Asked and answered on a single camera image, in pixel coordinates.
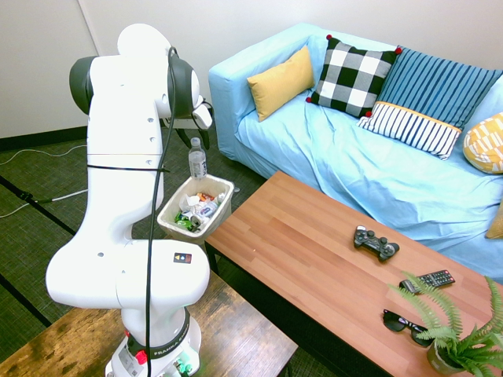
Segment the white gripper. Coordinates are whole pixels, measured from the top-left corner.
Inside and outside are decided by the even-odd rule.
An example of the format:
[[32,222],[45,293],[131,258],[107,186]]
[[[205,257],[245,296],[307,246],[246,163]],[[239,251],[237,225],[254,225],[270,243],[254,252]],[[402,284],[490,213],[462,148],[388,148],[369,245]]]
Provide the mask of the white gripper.
[[187,119],[176,119],[174,121],[174,128],[176,134],[180,137],[187,148],[190,148],[190,138],[188,137],[185,129],[199,129],[199,135],[201,136],[203,146],[206,150],[208,150],[210,148],[208,129],[212,126],[213,118],[208,107],[204,104],[204,98],[202,96],[198,97],[196,104],[196,109]]

